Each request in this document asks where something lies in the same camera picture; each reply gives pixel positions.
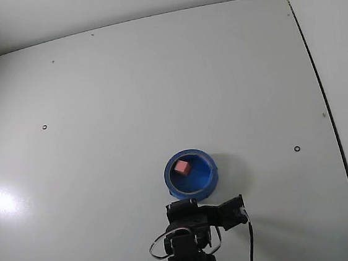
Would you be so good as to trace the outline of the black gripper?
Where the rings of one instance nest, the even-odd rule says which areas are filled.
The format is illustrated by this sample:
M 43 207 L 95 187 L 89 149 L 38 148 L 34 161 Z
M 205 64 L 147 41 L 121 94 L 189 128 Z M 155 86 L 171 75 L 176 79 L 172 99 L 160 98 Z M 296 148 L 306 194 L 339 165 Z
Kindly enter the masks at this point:
M 197 201 L 192 198 L 172 202 L 166 206 L 166 211 L 169 222 L 167 229 L 209 225 L 206 207 L 199 206 Z

